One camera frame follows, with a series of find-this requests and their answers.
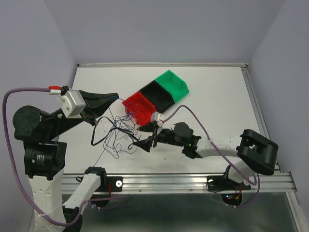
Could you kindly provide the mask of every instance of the wall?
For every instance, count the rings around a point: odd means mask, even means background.
[[[278,160],[291,171],[309,220],[309,1],[287,0],[250,65]]]
[[[0,99],[16,87],[48,87],[72,83],[76,64],[43,0],[2,0],[0,2]],[[13,152],[21,179],[30,190],[24,174],[24,150],[13,137],[12,117],[23,105],[46,111],[57,108],[55,97],[43,93],[20,93],[8,101],[8,121]],[[0,230],[27,232],[33,213],[19,192],[13,176],[0,122]]]
[[[77,63],[248,62],[284,0],[45,0]]]

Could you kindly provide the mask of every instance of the white table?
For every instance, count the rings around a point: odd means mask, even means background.
[[[110,67],[78,68],[73,89],[92,93],[117,92],[122,99],[131,96],[156,77],[170,69],[184,80],[190,93],[164,114],[169,116],[180,104],[189,106],[208,130],[211,138],[239,136],[244,129],[259,132],[248,90],[240,67]],[[111,106],[114,116],[123,116],[120,100]],[[186,122],[194,135],[205,136],[192,115],[181,109],[165,126]],[[90,145],[93,128],[82,123],[60,136],[68,143],[65,173],[84,173],[93,166],[102,153],[102,145]],[[97,128],[96,141],[106,134],[103,124]],[[192,174],[217,173],[226,169],[221,157],[189,159],[180,147],[159,144],[150,153],[138,149],[134,154],[120,153],[119,159],[105,152],[97,166],[105,167],[110,174]]]

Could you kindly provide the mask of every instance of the robotic arm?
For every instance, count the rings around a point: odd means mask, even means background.
[[[210,140],[193,135],[194,131],[184,122],[174,124],[173,129],[164,129],[163,120],[162,114],[153,113],[151,123],[139,128],[140,131],[152,132],[152,136],[133,144],[147,152],[150,152],[151,147],[156,147],[157,143],[180,146],[183,147],[182,153],[191,159],[219,155],[241,158],[234,164],[236,169],[229,165],[222,176],[209,177],[212,180],[209,184],[211,191],[236,190],[243,184],[244,176],[274,174],[278,145],[253,130],[244,130],[240,137]]]
[[[24,142],[25,171],[32,188],[34,203],[45,215],[35,214],[35,232],[78,232],[83,213],[92,194],[106,185],[104,168],[89,167],[72,196],[62,204],[61,179],[64,173],[67,144],[54,138],[85,121],[96,125],[96,118],[104,114],[119,96],[117,93],[94,94],[72,90],[67,86],[51,87],[50,94],[57,94],[61,109],[47,113],[34,106],[20,108],[13,117],[14,136]],[[48,216],[57,223],[48,222]]]

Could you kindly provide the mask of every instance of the green bin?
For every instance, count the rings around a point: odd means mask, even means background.
[[[157,77],[155,81],[172,95],[175,103],[189,93],[185,81],[180,79],[171,70],[167,70]]]

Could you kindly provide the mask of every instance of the gray floor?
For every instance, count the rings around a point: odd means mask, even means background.
[[[252,195],[246,194],[244,201]],[[285,193],[261,193],[254,204],[231,209],[219,194],[135,195],[120,208],[87,207],[82,232],[294,232]]]

